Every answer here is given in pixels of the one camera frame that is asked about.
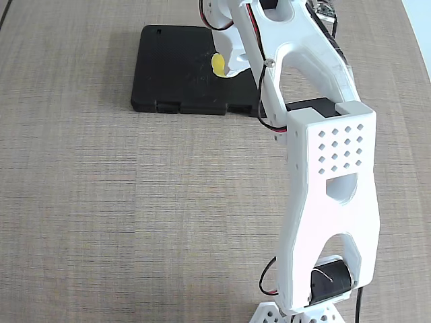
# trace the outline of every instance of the yellow object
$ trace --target yellow object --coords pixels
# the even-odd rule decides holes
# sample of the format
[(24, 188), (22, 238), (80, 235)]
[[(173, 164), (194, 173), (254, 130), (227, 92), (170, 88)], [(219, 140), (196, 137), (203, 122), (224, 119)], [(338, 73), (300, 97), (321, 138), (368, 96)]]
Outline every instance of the yellow object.
[(211, 59), (211, 65), (213, 67), (214, 74), (216, 74), (218, 77), (226, 78), (226, 75), (224, 74), (224, 58), (221, 54), (217, 52), (213, 55), (213, 58)]

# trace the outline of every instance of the table surface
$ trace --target table surface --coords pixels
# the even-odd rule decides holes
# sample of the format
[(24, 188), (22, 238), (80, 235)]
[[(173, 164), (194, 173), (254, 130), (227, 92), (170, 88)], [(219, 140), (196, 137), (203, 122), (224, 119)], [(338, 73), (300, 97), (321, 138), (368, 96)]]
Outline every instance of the table surface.
[[(0, 321), (248, 322), (289, 195), (252, 118), (137, 114), (147, 24), (197, 0), (14, 0), (0, 32)], [(431, 86), (401, 0), (338, 1), (378, 113), (381, 234), (362, 322), (431, 316)], [(316, 94), (284, 71), (287, 101)], [(339, 250), (330, 240), (326, 252)], [(339, 305), (354, 320), (354, 297)]]

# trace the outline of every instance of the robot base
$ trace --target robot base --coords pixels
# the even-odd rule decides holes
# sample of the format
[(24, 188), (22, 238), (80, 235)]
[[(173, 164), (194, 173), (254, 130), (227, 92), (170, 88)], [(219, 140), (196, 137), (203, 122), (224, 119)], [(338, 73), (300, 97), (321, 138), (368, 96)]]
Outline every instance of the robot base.
[(295, 316), (283, 316), (276, 303), (260, 303), (250, 323), (345, 323), (332, 303), (312, 307), (311, 311)]

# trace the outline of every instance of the red wire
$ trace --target red wire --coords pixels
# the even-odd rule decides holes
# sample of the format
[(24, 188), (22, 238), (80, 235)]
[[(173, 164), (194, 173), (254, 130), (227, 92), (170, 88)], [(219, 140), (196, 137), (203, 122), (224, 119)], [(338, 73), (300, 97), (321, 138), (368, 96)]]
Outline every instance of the red wire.
[(247, 11), (248, 11), (248, 15), (250, 16), (250, 20), (251, 20), (251, 24), (253, 25), (253, 29), (255, 30), (255, 35), (256, 35), (256, 39), (257, 39), (257, 45), (259, 46), (259, 50), (261, 51), (262, 54), (262, 59), (265, 60), (265, 52), (263, 50), (263, 44), (262, 44), (262, 36), (261, 36), (261, 32), (259, 30), (259, 26), (257, 24), (257, 20), (255, 17), (255, 14), (253, 13), (253, 10), (251, 9), (251, 4), (247, 4), (246, 5)]
[(276, 133), (286, 133), (288, 130), (287, 129), (281, 129), (281, 130), (273, 130), (272, 131), (276, 132)]
[(199, 14), (201, 15), (201, 19), (202, 22), (205, 24), (205, 26), (207, 26), (207, 28), (211, 29), (211, 30), (216, 30), (218, 32), (223, 32), (224, 30), (229, 29), (230, 27), (232, 27), (234, 25), (234, 21), (232, 20), (231, 22), (229, 22), (226, 26), (221, 27), (221, 28), (216, 28), (213, 27), (207, 20), (206, 16), (205, 16), (205, 12), (203, 10), (203, 0), (199, 0)]

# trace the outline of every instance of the white wall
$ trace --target white wall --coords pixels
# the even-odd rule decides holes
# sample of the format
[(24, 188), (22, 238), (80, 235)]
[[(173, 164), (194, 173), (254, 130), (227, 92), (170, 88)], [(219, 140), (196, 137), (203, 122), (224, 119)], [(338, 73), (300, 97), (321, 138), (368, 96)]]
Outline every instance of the white wall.
[(404, 8), (418, 39), (422, 56), (431, 80), (431, 20), (430, 0), (403, 0)]

